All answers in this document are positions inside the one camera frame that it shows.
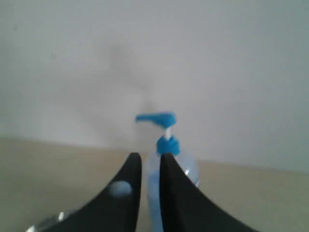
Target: blue pump head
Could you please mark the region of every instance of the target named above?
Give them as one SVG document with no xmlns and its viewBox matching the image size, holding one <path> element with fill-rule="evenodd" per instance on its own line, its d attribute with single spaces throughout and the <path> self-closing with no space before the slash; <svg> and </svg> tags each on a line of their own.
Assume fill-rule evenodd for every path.
<svg viewBox="0 0 309 232">
<path fill-rule="evenodd" d="M 157 154 L 171 153 L 176 156 L 180 153 L 178 139 L 171 134 L 171 126 L 176 124 L 174 113 L 140 114 L 136 116 L 135 120 L 136 122 L 150 121 L 165 130 L 165 135 L 156 142 Z"/>
</svg>

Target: white pump stem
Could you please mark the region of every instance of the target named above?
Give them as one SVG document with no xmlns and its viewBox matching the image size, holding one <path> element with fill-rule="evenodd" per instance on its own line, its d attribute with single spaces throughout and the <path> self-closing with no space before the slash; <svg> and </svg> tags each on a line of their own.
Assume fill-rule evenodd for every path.
<svg viewBox="0 0 309 232">
<path fill-rule="evenodd" d="M 171 127 L 166 128 L 164 136 L 167 140 L 169 140 L 172 137 L 172 128 Z"/>
</svg>

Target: white wall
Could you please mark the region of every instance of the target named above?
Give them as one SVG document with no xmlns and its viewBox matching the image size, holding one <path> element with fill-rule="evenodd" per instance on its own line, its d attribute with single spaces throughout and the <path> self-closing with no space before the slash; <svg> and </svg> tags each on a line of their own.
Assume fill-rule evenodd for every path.
<svg viewBox="0 0 309 232">
<path fill-rule="evenodd" d="M 309 171 L 309 1 L 0 0 L 0 133 Z"/>
</svg>

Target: clear plastic bottle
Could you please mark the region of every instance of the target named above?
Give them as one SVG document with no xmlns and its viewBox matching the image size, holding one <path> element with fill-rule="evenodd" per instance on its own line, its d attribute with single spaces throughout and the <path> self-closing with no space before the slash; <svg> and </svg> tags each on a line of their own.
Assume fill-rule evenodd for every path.
<svg viewBox="0 0 309 232">
<path fill-rule="evenodd" d="M 171 126 L 176 123 L 173 113 L 139 115 L 136 121 L 151 121 L 165 129 L 165 135 L 156 143 L 156 151 L 149 154 L 146 161 L 147 199 L 151 217 L 152 232 L 162 232 L 162 219 L 159 197 L 159 169 L 161 154 L 171 153 L 191 181 L 198 186 L 199 176 L 194 157 L 185 151 L 180 151 L 178 140 L 171 135 Z"/>
</svg>

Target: beige floor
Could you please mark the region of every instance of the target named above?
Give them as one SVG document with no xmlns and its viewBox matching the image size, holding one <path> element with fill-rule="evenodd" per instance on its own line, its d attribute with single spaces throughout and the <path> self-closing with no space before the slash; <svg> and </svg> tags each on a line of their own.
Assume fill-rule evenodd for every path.
<svg viewBox="0 0 309 232">
<path fill-rule="evenodd" d="M 97 194 L 127 152 L 0 139 L 0 231 L 18 232 Z M 199 162 L 200 187 L 262 232 L 309 232 L 309 175 Z M 149 230 L 145 189 L 139 232 Z"/>
</svg>

